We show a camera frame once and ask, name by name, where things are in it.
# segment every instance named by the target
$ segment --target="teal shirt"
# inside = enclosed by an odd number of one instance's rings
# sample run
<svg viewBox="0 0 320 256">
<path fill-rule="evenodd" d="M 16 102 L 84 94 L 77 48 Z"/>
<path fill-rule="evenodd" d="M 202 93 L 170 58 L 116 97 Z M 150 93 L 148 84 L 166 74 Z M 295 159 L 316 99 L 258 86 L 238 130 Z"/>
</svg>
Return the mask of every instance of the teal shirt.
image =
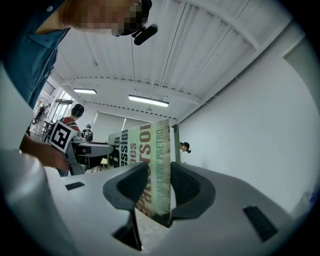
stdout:
<svg viewBox="0 0 320 256">
<path fill-rule="evenodd" d="M 47 34 L 35 34 L 35 31 L 64 1 L 44 1 L 46 4 L 26 22 L 21 35 L 3 58 L 8 76 L 31 108 L 35 106 L 43 86 L 53 72 L 58 44 L 69 29 Z"/>
</svg>

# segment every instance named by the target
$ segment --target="white ceiling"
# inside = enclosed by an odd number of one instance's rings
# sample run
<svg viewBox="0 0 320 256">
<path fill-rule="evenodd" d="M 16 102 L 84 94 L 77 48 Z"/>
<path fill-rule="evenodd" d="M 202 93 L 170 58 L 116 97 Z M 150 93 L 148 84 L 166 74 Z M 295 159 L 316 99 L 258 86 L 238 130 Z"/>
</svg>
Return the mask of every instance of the white ceiling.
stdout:
<svg viewBox="0 0 320 256">
<path fill-rule="evenodd" d="M 104 112 L 180 122 L 247 67 L 290 20 L 272 0 L 152 0 L 148 24 L 158 25 L 155 36 L 136 46 L 131 36 L 71 29 L 60 43 L 53 76 L 70 93 L 95 89 L 97 95 L 81 99 Z M 147 111 L 149 105 L 130 101 L 129 94 L 169 107 Z"/>
</svg>

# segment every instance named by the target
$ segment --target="headphones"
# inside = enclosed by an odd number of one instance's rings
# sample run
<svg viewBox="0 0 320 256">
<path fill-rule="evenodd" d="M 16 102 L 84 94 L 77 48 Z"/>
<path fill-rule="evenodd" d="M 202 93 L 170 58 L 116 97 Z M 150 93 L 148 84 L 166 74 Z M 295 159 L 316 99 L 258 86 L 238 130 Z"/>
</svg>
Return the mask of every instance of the headphones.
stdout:
<svg viewBox="0 0 320 256">
<path fill-rule="evenodd" d="M 149 17 L 149 10 L 152 7 L 151 0 L 139 0 L 142 4 L 142 11 L 137 12 L 138 16 L 136 20 L 140 20 L 141 24 L 146 23 Z M 131 35 L 134 38 L 134 44 L 140 46 L 150 37 L 158 32 L 158 26 L 156 24 L 151 24 L 148 27 L 140 27 L 140 23 L 130 23 L 129 27 L 125 27 L 122 31 L 112 31 L 112 34 L 116 37 Z"/>
</svg>

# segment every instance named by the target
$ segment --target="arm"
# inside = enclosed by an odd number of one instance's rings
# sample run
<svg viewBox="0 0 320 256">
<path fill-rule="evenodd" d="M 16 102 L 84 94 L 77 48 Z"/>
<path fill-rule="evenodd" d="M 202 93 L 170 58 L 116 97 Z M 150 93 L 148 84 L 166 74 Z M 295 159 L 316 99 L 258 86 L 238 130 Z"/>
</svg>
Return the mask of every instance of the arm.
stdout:
<svg viewBox="0 0 320 256">
<path fill-rule="evenodd" d="M 38 158 L 43 166 L 59 168 L 64 171 L 69 170 L 69 164 L 61 151 L 48 143 L 37 142 L 27 134 L 22 139 L 20 150 Z"/>
</svg>

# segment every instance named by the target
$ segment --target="white sleeve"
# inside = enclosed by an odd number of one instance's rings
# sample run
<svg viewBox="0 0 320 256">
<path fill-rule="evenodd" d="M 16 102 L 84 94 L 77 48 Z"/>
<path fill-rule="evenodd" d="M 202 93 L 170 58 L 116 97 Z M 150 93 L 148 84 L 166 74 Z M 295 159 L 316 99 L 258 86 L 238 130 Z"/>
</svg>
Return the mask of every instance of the white sleeve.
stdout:
<svg viewBox="0 0 320 256">
<path fill-rule="evenodd" d="M 4 64 L 0 62 L 0 149 L 19 149 L 33 118 L 33 110 L 11 82 Z"/>
</svg>

